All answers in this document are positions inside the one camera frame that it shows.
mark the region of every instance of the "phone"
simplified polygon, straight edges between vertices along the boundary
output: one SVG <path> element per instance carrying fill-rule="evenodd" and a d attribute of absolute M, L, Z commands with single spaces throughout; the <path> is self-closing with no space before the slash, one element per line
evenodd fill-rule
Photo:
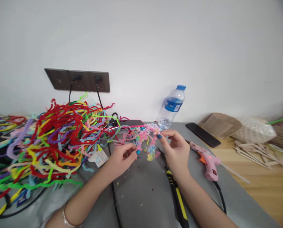
<path fill-rule="evenodd" d="M 145 125 L 141 120 L 121 120 L 119 123 L 120 126 L 128 125 L 130 127 L 142 127 Z"/>
<path fill-rule="evenodd" d="M 199 137 L 201 140 L 203 140 L 205 143 L 207 143 L 209 146 L 217 147 L 221 144 L 220 141 L 218 141 L 216 138 L 214 138 L 212 135 L 210 135 L 208 132 L 206 132 L 203 128 L 198 126 L 196 123 L 189 123 L 186 124 L 186 127 L 192 131 L 194 134 L 196 134 L 197 137 Z"/>

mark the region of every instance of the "water bottle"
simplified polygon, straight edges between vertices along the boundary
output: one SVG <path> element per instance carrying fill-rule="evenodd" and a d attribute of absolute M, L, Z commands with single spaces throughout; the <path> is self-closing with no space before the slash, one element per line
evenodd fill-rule
<path fill-rule="evenodd" d="M 162 129 L 169 129 L 173 122 L 175 115 L 178 113 L 180 107 L 185 100 L 186 87 L 183 85 L 178 85 L 175 90 L 173 90 L 168 96 L 167 102 L 161 110 L 158 125 Z"/>

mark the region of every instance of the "power socket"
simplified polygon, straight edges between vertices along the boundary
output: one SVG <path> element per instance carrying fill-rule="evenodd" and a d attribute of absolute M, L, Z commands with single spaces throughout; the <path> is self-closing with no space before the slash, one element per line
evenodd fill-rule
<path fill-rule="evenodd" d="M 110 92 L 110 79 L 108 72 L 98 71 L 76 71 L 76 70 L 62 70 L 62 69 L 44 69 L 49 77 L 54 89 L 57 90 L 70 90 L 71 81 L 73 82 L 72 90 L 74 91 L 87 91 L 96 92 L 96 80 L 98 82 L 99 92 Z"/>
<path fill-rule="evenodd" d="M 108 72 L 88 71 L 89 83 L 92 91 L 96 92 L 96 85 L 99 92 L 110 92 L 110 77 Z"/>

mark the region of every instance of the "silver bangle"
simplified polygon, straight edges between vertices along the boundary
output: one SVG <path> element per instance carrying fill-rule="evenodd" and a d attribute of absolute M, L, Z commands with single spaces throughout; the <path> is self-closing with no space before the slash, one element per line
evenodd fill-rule
<path fill-rule="evenodd" d="M 64 224 L 68 227 L 68 228 L 81 228 L 82 227 L 82 224 L 81 225 L 72 225 L 70 224 L 70 222 L 67 220 L 67 218 L 65 217 L 65 206 L 67 205 L 67 202 L 64 204 L 63 206 L 63 209 L 62 209 L 62 217 L 63 217 L 63 222 Z"/>

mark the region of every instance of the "pink glue gun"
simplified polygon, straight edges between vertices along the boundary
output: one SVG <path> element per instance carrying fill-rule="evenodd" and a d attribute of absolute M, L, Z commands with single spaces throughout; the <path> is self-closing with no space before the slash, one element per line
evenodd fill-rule
<path fill-rule="evenodd" d="M 206 172 L 204 174 L 205 177 L 209 181 L 218 181 L 218 175 L 215 165 L 219 165 L 221 163 L 221 160 L 199 145 L 188 140 L 186 140 L 186 142 L 189 143 L 192 150 L 194 150 L 201 156 L 199 161 L 206 165 Z"/>

